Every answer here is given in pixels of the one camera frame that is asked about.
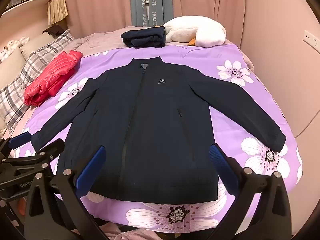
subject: folded dark clothing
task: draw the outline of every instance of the folded dark clothing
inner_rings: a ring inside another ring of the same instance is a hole
[[[160,48],[165,46],[165,31],[163,26],[127,31],[121,34],[121,38],[123,43],[129,48]]]
[[[55,24],[55,25],[52,25],[51,27],[45,29],[43,31],[43,33],[49,33],[53,38],[57,38],[59,37],[61,34],[63,34],[65,32],[64,29],[62,29],[59,25]]]

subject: blue gripper pad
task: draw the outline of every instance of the blue gripper pad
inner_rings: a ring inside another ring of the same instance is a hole
[[[101,146],[75,181],[76,196],[78,198],[87,195],[106,162],[106,158],[106,149]]]
[[[220,150],[212,144],[209,149],[209,158],[213,166],[216,168],[226,190],[230,195],[237,196],[239,193],[239,180],[233,172],[228,161],[225,159]]]
[[[9,140],[9,148],[14,150],[28,142],[31,141],[31,134],[29,132],[25,132],[17,135]]]

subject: black jacket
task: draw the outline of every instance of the black jacket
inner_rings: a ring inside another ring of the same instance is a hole
[[[209,105],[281,151],[286,137],[244,89],[160,57],[133,59],[89,79],[31,142],[38,151],[72,122],[58,173],[103,145],[107,160],[92,192],[148,203],[213,201],[218,176],[208,157]]]

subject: pink curtain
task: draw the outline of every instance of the pink curtain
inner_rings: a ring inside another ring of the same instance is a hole
[[[131,26],[130,0],[66,0],[68,27],[75,38]]]
[[[174,17],[199,15],[220,22],[227,39],[240,47],[245,0],[172,0]]]

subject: jacket cuff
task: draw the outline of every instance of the jacket cuff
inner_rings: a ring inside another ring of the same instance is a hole
[[[279,131],[279,133],[276,135],[276,138],[273,141],[272,150],[278,153],[281,152],[286,139],[286,136],[281,131]]]
[[[31,136],[31,144],[32,144],[33,148],[35,149],[36,153],[41,150],[42,146],[41,146],[38,132],[36,132],[35,134],[33,134]]]

